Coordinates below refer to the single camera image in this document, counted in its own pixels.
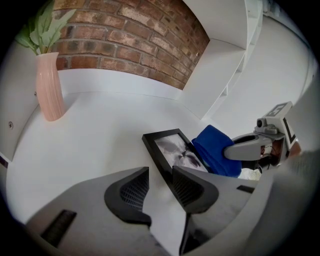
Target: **blue cloth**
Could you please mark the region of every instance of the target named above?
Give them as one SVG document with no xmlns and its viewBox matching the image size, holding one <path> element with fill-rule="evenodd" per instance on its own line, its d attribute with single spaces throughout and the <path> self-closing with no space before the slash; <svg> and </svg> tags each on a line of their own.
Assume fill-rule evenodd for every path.
<svg viewBox="0 0 320 256">
<path fill-rule="evenodd" d="M 208 125 L 192 143 L 214 174 L 235 177 L 241 173 L 241 161 L 224 157 L 224 148 L 235 143 L 223 132 Z"/>
</svg>

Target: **picture frame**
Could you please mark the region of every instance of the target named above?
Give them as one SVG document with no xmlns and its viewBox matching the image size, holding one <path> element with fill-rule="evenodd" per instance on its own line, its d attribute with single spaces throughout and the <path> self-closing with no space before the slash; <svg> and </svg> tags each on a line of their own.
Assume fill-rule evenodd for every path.
<svg viewBox="0 0 320 256">
<path fill-rule="evenodd" d="M 175 165 L 213 173 L 180 129 L 147 133 L 142 136 L 142 140 L 165 179 L 171 179 Z"/>
</svg>

